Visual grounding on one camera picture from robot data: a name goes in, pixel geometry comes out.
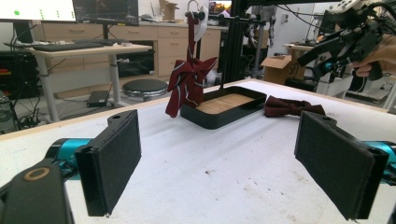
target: round stool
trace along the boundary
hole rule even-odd
[[[122,86],[122,92],[128,96],[143,97],[143,101],[151,100],[152,96],[167,93],[168,84],[157,79],[138,79],[127,82]]]

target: person's arm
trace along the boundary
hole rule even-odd
[[[396,36],[383,35],[379,46],[363,61],[352,63],[352,67],[358,68],[356,75],[367,77],[372,69],[369,63],[379,62],[383,72],[396,74]]]

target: dark maroon bow tie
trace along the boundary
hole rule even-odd
[[[302,111],[309,111],[326,115],[321,105],[311,105],[307,101],[278,99],[269,96],[264,107],[264,115],[267,118],[282,117],[285,115],[300,116]]]

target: chair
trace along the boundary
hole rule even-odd
[[[152,96],[167,93],[168,84],[157,79],[138,79],[125,83],[122,92],[128,96],[143,97],[143,101],[151,100]]]

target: desk leg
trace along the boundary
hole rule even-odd
[[[40,69],[40,80],[43,86],[44,97],[46,98],[49,109],[49,118],[51,122],[59,121],[58,111],[56,110],[55,98],[53,97],[52,87],[50,85],[50,75],[47,71],[46,61],[41,56],[35,56],[38,68]]]
[[[117,57],[115,54],[108,55],[110,62],[110,78],[113,83],[113,98],[108,101],[113,105],[127,106],[128,104],[121,101],[120,97],[120,80],[119,80],[119,68],[117,66]]]

